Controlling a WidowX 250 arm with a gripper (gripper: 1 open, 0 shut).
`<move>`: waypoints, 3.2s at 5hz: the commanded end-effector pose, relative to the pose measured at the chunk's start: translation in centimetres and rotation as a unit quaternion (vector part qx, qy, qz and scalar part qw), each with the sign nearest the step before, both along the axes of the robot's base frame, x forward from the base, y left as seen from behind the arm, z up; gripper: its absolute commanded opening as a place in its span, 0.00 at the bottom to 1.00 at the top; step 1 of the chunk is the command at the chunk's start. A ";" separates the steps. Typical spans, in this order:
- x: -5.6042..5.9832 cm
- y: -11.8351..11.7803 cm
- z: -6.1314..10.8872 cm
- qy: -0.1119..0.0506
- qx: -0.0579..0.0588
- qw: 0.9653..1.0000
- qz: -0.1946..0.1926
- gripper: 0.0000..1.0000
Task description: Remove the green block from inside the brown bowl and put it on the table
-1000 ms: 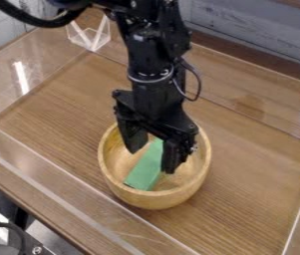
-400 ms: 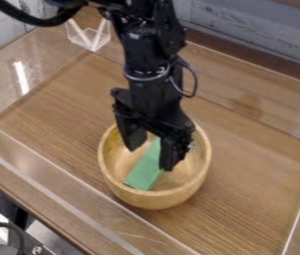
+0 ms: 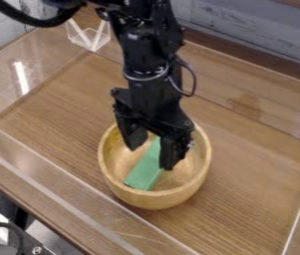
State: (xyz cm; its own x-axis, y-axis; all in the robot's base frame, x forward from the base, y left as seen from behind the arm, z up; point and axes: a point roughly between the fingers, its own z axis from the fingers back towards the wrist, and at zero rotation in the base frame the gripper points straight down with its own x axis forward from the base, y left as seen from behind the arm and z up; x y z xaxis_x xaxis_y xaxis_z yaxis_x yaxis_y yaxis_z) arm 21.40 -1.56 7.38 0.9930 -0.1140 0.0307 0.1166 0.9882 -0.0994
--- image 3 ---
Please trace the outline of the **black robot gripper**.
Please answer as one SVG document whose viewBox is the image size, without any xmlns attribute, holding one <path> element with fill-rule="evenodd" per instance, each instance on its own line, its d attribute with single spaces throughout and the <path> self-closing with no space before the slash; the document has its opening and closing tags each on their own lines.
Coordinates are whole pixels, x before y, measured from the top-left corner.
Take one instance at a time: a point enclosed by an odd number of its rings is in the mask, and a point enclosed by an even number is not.
<svg viewBox="0 0 300 255">
<path fill-rule="evenodd" d="M 180 101 L 193 93 L 182 90 L 181 68 L 154 73 L 123 69 L 126 88 L 114 88 L 114 111 L 127 148 L 135 151 L 149 139 L 149 131 L 161 137 L 158 166 L 173 170 L 193 146 L 194 124 Z"/>
</svg>

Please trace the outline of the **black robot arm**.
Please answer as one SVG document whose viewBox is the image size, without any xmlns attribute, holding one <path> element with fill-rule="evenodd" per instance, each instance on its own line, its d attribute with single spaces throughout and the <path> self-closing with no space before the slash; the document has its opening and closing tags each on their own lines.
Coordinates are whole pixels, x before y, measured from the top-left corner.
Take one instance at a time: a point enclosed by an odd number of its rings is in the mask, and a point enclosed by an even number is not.
<svg viewBox="0 0 300 255">
<path fill-rule="evenodd" d="M 70 11 L 87 4 L 111 25 L 122 48 L 126 88 L 111 89 L 118 128 L 129 149 L 138 149 L 153 133 L 159 137 L 158 166 L 166 170 L 184 160 L 194 124 L 180 101 L 194 94 L 182 87 L 190 65 L 177 52 L 184 45 L 170 0 L 43 0 Z"/>
</svg>

